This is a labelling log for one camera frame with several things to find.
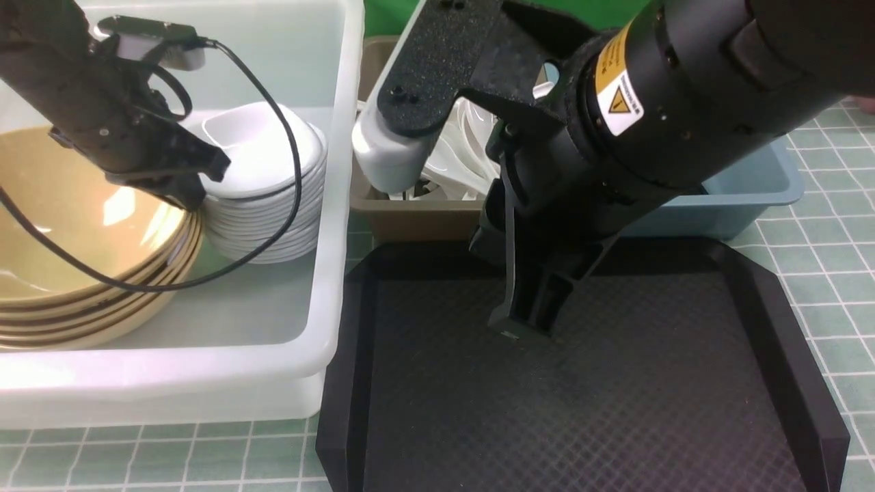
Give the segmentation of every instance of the stack of white plates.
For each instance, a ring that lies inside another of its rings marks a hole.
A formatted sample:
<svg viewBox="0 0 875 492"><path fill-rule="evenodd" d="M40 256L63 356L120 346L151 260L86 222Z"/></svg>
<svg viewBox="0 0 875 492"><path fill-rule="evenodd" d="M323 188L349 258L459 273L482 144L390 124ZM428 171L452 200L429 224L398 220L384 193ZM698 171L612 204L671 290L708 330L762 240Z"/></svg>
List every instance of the stack of white plates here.
<svg viewBox="0 0 875 492"><path fill-rule="evenodd" d="M295 195L301 205L291 228L252 261L273 264L316 248L325 188L327 145L319 129L281 107L297 141L303 192L295 185L289 140L264 102L231 109L203 123L209 140L231 159L221 183L203 178L205 231L225 257L239 259L273 236L288 219Z"/></svg>

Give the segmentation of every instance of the brown bin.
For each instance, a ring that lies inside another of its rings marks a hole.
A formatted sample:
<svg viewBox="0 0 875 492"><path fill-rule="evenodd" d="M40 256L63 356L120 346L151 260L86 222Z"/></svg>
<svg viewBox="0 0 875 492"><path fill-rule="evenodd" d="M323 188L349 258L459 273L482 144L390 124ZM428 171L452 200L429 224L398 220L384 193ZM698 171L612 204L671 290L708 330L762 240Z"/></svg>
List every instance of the brown bin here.
<svg viewBox="0 0 875 492"><path fill-rule="evenodd" d="M365 39L361 55L359 100L365 101L380 78L380 73L397 36ZM482 201L393 201L375 190L353 156L350 208L370 223L374 241L465 241L477 225Z"/></svg>

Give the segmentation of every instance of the black plastic tray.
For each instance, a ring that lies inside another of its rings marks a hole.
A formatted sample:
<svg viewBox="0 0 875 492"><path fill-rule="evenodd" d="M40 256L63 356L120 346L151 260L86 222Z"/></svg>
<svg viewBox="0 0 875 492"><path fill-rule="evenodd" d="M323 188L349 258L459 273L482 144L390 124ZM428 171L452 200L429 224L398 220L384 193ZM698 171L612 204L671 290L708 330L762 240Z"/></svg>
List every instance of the black plastic tray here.
<svg viewBox="0 0 875 492"><path fill-rule="evenodd" d="M316 440L335 492L838 492L850 436L769 271L621 240L552 339L488 329L503 292L460 243L347 276Z"/></svg>

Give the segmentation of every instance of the black cable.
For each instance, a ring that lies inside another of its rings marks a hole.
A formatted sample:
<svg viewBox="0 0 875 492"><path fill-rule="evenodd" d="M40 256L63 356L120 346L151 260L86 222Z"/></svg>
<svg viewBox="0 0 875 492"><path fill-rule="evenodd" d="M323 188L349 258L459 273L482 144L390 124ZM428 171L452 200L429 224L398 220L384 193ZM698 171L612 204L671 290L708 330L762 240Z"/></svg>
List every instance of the black cable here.
<svg viewBox="0 0 875 492"><path fill-rule="evenodd" d="M99 271L94 270L90 266L84 264L79 261L76 257L67 253L63 248L61 248L54 241L46 237L45 234L40 232L32 222L30 222L27 217L21 212L21 210L16 206L15 202L10 198L6 191L3 189L3 186L0 185L0 204L2 204L9 211L10 215L13 219L20 225L24 231L26 231L33 239L37 242L45 246L52 253L60 257L62 260L73 266L76 270L81 271L82 273L88 275L89 277L101 282L102 284L109 285L110 287L115 287L117 289L122 289L124 291L129 292L141 292L141 293L162 293L162 292L176 292L182 291L184 289L190 289L192 287L197 287L199 285L206 284L207 282L211 282L219 277L224 277L228 273L237 270L242 267L244 264L249 263L253 259L255 259L258 255L261 255L267 248L271 247L279 241L283 235L288 232L289 228L291 228L291 224L295 221L295 218L298 216L298 209L301 206L301 192L302 189L302 180L301 180L301 158L298 154L298 142L295 140L295 136L291 131L291 127L289 122L285 119L283 115L283 111L280 110L277 102L274 101L273 97L270 96L267 89L264 88L262 83L258 81L255 74L249 70L245 63L242 60L237 58L237 55L231 51L230 48L223 45L219 41L215 39L201 39L199 42L200 46L214 48L228 56L231 61L237 65L238 68L249 78L249 81L252 82L252 85L258 89L258 92L261 93L264 101L266 101L270 108L273 109L276 116L280 119L280 122L283 124L283 128L285 129L286 136L289 138L289 145L291 145L291 155L293 160L293 165L295 167L295 186L297 187L297 191L295 192L295 202L291 208L291 213L289 214L289 218L285 220L285 223L279 230L274 233L267 241L265 241L262 245L258 246L251 252L249 252L245 257L238 259L237 261L229 264L228 266L221 268L213 273L207 274L200 278L195 278L194 280L189 280L187 282L181 282L179 284L172 285L137 285L137 284L128 284L127 282L123 282L121 280L116 280L112 277L107 277L103 275Z"/></svg>

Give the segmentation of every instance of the yellow warning sticker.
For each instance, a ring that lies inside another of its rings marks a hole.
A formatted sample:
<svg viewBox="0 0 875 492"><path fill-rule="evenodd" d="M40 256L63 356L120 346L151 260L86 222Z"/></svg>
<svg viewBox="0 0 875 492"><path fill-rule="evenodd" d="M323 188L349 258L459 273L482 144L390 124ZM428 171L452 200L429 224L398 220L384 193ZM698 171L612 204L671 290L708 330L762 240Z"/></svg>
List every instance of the yellow warning sticker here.
<svg viewBox="0 0 875 492"><path fill-rule="evenodd" d="M631 113L632 110L629 109L629 105L626 104L626 97L623 96L623 91L620 88L617 88L617 94L613 96L613 101L611 102L611 108L608 110L609 113Z"/></svg>
<svg viewBox="0 0 875 492"><path fill-rule="evenodd" d="M595 87L602 119L614 136L621 135L644 117L644 106L629 77L626 49L630 23L598 57Z"/></svg>
<svg viewBox="0 0 875 492"><path fill-rule="evenodd" d="M620 77L626 70L626 40L629 37L629 26L623 28L611 42L605 46L598 56L596 65L596 92L605 90L611 82Z"/></svg>

